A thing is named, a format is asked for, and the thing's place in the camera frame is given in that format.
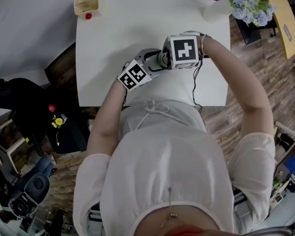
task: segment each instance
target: hair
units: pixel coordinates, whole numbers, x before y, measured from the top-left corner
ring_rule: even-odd
[[[7,224],[9,223],[9,219],[7,218],[7,214],[4,212],[4,210],[0,211],[0,219],[2,220],[3,223]]]

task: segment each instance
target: small bin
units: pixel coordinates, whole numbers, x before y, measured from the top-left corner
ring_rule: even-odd
[[[98,10],[98,0],[74,0],[75,15],[83,15]]]

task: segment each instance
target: vase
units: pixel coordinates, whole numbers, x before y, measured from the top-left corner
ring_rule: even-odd
[[[204,9],[203,18],[209,23],[215,23],[228,17],[231,12],[232,7],[229,0],[219,0]]]

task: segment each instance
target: short sleeve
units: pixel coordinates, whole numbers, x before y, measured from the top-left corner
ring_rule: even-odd
[[[232,184],[247,197],[252,211],[250,227],[258,225],[268,215],[274,156],[274,138],[265,133],[252,133],[242,138],[229,161]]]
[[[73,223],[80,236],[87,235],[90,208],[100,202],[110,156],[94,154],[79,167],[73,199]]]

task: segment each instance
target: white table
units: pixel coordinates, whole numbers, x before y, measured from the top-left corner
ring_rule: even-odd
[[[76,72],[80,106],[101,106],[111,83],[126,61],[141,49],[162,49],[167,36],[196,30],[230,48],[229,18],[207,23],[202,10],[212,0],[99,0],[90,20],[78,18]],[[169,71],[129,92],[126,105],[142,100],[173,100],[193,105],[193,71]],[[196,102],[224,106],[227,83],[211,59],[197,78]]]

